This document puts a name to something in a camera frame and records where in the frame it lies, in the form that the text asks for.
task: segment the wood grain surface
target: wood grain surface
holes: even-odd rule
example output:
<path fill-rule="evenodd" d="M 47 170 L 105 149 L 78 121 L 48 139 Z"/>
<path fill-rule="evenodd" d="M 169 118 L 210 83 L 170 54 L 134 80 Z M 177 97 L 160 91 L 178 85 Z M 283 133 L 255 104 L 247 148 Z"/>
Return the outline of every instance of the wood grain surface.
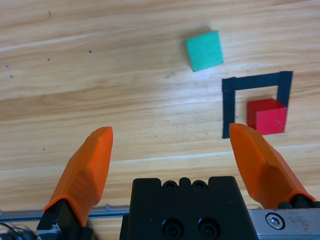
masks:
<path fill-rule="evenodd" d="M 256 208 L 222 139 L 221 79 L 279 71 L 294 71 L 286 133 L 265 138 L 320 199 L 319 12 L 318 0 L 2 0 L 0 209 L 42 209 L 102 126 L 114 147 L 100 205 L 128 205 L 135 178 L 235 176 Z M 225 63 L 192 72 L 184 40 L 209 30 Z M 236 121 L 275 94 L 237 91 Z M 119 239 L 121 219 L 94 225 Z"/>

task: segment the metal rod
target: metal rod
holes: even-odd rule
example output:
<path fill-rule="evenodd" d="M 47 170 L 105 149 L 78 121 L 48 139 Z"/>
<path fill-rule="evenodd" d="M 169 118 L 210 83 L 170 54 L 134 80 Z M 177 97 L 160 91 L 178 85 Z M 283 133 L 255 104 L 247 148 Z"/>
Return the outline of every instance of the metal rod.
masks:
<path fill-rule="evenodd" d="M 89 214 L 89 219 L 121 218 L 129 214 L 129 206 L 94 207 Z M 36 222 L 40 221 L 43 212 L 34 211 L 8 211 L 0 212 L 0 223 Z"/>

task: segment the green foam block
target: green foam block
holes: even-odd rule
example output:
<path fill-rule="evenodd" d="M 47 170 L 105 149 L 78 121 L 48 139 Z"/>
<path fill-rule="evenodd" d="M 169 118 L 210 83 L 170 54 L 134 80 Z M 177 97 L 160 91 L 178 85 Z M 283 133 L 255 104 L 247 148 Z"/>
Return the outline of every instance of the green foam block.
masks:
<path fill-rule="evenodd" d="M 207 32 L 188 38 L 185 41 L 192 70 L 194 72 L 207 69 L 224 62 L 219 33 Z"/>

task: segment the screw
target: screw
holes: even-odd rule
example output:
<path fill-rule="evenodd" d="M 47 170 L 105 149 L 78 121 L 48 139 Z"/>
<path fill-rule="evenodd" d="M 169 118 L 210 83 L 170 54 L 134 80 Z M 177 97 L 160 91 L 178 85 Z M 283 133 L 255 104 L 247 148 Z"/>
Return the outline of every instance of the screw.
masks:
<path fill-rule="evenodd" d="M 284 220 L 275 213 L 268 213 L 265 217 L 266 222 L 269 224 L 270 227 L 281 230 L 285 227 Z"/>

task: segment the red cube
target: red cube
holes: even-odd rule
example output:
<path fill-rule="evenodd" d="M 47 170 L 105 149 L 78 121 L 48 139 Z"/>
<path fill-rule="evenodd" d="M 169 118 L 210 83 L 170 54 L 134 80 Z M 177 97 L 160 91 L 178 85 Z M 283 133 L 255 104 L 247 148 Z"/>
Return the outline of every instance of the red cube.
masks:
<path fill-rule="evenodd" d="M 277 100 L 249 101 L 246 106 L 247 125 L 262 135 L 285 132 L 287 108 Z"/>

